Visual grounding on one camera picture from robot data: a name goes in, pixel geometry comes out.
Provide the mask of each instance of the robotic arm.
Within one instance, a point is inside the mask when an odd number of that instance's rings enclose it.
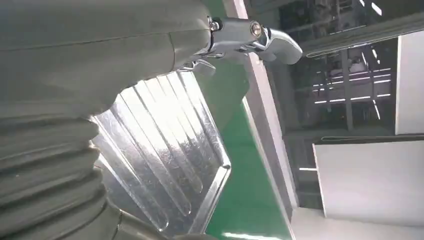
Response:
[[[106,200],[88,119],[140,80],[247,53],[302,55],[287,34],[197,0],[2,2],[0,238],[165,240]]]

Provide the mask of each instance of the reflective metal surface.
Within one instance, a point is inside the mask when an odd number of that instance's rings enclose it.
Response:
[[[140,81],[94,121],[110,200],[166,236],[204,232],[231,165],[195,76]]]

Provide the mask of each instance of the metal bolt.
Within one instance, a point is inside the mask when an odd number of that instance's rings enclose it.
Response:
[[[212,32],[218,31],[220,29],[220,24],[217,21],[213,21],[210,23],[210,30]]]
[[[250,33],[256,38],[260,37],[262,34],[262,27],[257,21],[252,21],[250,24]]]

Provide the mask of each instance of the aluminum tray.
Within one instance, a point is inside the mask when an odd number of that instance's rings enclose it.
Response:
[[[231,165],[195,76],[140,81],[93,120],[112,203],[169,237],[203,233]]]

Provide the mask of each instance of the white partition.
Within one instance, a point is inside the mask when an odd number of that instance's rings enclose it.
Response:
[[[424,141],[315,145],[314,152],[327,218],[424,226]]]

